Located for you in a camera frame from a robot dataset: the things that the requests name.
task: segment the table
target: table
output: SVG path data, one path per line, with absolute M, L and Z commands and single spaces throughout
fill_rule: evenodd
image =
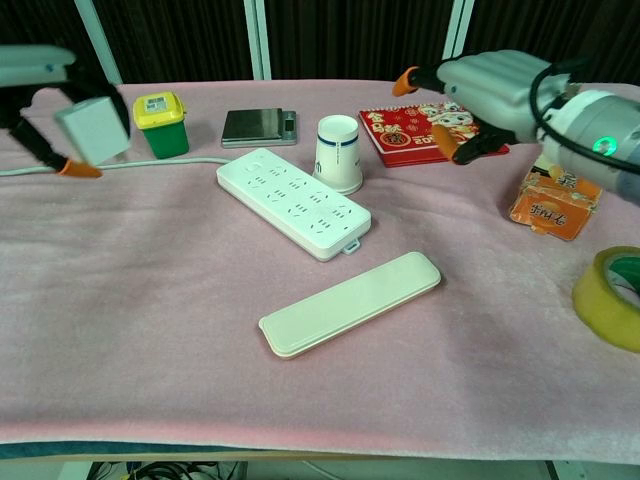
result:
M 373 81 L 121 87 L 129 104 L 167 89 L 188 108 L 187 156 L 245 153 L 220 148 L 226 111 L 279 106 L 299 144 L 272 150 L 306 171 L 323 116 L 443 99 Z M 27 112 L 62 151 L 65 105 L 45 91 Z M 506 218 L 538 146 L 398 169 L 364 131 L 360 149 L 351 198 L 373 226 L 328 263 L 220 189 L 214 165 L 0 179 L 0 442 L 639 463 L 640 357 L 593 335 L 570 292 L 596 252 L 639 243 L 640 209 L 606 194 L 568 243 Z M 0 152 L 33 164 L 4 136 Z M 124 157 L 151 158 L 140 132 Z M 292 361 L 269 350 L 262 316 L 413 250 L 437 289 Z

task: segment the power cord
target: power cord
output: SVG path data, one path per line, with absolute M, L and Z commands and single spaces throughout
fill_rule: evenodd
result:
M 304 463 L 311 470 L 314 470 L 315 472 L 317 472 L 320 475 L 322 475 L 324 478 L 329 478 L 330 480 L 344 480 L 342 477 L 338 477 L 338 476 L 334 475 L 333 473 L 327 472 L 324 468 L 320 468 L 319 466 L 317 466 L 314 463 L 307 462 L 306 460 L 303 461 L 302 463 Z
M 91 465 L 91 469 L 89 470 L 89 473 L 87 475 L 87 480 L 104 480 L 106 479 L 109 474 L 111 473 L 111 470 L 113 469 L 113 466 L 118 463 L 105 463 L 105 462 L 98 462 L 98 463 L 93 463 Z M 109 468 L 105 469 L 106 471 L 102 471 L 102 467 L 104 467 L 105 465 L 107 465 Z
M 216 467 L 217 474 L 205 472 L 200 468 L 205 466 Z M 227 476 L 222 477 L 218 462 L 153 462 L 129 472 L 126 478 L 127 480 L 196 480 L 206 476 L 212 480 L 231 480 L 237 468 L 238 462 L 235 462 Z
M 191 163 L 229 163 L 231 160 L 216 157 L 176 158 L 173 160 L 145 160 L 142 162 L 112 163 L 98 165 L 100 170 L 117 170 L 120 168 L 151 167 L 155 165 L 187 165 Z M 26 167 L 15 170 L 0 170 L 0 177 L 15 177 L 17 175 L 33 175 L 35 173 L 53 173 L 55 170 L 49 167 Z

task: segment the yellow tape roll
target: yellow tape roll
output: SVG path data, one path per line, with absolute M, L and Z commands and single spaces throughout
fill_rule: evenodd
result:
M 623 295 L 616 288 L 621 286 Z M 640 248 L 613 247 L 598 253 L 573 288 L 573 307 L 600 338 L 640 352 Z

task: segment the white paper cup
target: white paper cup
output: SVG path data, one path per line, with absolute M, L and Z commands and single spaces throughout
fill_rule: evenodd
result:
M 344 195 L 362 185 L 358 122 L 347 115 L 330 115 L 318 122 L 313 176 Z

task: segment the white power strip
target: white power strip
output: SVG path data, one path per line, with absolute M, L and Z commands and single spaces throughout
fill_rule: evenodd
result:
M 266 148 L 220 168 L 218 183 L 318 260 L 352 253 L 371 214 Z

